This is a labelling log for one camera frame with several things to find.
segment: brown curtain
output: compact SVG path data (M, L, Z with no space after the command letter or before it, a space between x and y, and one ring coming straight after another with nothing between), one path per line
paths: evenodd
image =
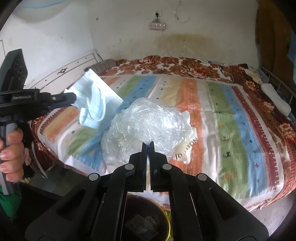
M293 89L293 64L287 54L291 42L291 27L272 0L259 0L256 18L256 42L260 47L262 65ZM291 95L281 88L289 98Z

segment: finger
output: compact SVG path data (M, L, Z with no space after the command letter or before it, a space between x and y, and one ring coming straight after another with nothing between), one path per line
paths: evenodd
M23 132L20 128L10 132L7 136L7 140L10 144L17 144L22 141Z
M16 183L22 179L24 176L24 170L23 168L17 170L16 172L6 174L6 181Z
M24 164L24 157L21 155L12 161L5 161L0 165L0 171L4 173L13 173L19 170Z
M9 161L16 159L24 151L24 144L22 142L17 144L11 144L1 151L0 158L3 161Z

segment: plastic bag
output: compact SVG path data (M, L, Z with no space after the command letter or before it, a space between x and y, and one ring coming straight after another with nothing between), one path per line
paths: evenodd
M185 163L189 163L191 148L189 150L187 142L192 136L196 137L196 129L189 123L189 112L181 113L177 108L139 98L115 115L110 129L105 131L101 141L104 162L107 165L126 164L130 155L141 151L142 142L149 145L153 141L155 151L168 157L174 157L174 148L178 146L176 154L182 156L176 155L177 159L186 159Z

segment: floor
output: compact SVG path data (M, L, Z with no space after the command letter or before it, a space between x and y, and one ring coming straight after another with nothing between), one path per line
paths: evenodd
M296 201L296 191L252 214L268 229L269 236L278 228Z
M47 174L48 179L36 175L30 184L60 196L67 194L85 178L72 170L59 166L55 166ZM296 191L262 210L252 212L252 214L267 227L269 235L271 235L285 219L295 201Z

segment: wall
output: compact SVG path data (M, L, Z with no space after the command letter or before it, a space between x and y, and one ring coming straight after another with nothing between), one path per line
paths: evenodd
M255 0L183 0L177 24L178 0L88 0L93 44L103 59L171 55L223 63L258 66L255 45ZM155 10L165 32L149 31Z
M1 30L0 39L6 53L23 49L26 83L41 80L93 49L86 1L73 0L44 9L17 8Z

